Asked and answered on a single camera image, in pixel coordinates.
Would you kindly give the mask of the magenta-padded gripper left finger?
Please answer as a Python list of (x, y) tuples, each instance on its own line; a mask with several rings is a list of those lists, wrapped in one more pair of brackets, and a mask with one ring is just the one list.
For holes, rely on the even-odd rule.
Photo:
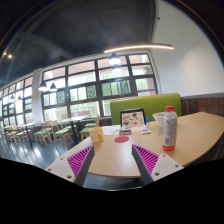
[(91, 145), (68, 157), (62, 156), (56, 159), (46, 170), (69, 182), (82, 186), (94, 156), (94, 146)]

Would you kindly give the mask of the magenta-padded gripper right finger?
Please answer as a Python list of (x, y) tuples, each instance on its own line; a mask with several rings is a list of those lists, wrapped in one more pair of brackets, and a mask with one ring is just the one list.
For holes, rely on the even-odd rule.
[(132, 155), (144, 185), (150, 184), (183, 169), (182, 165), (166, 153), (158, 155), (135, 144), (132, 145)]

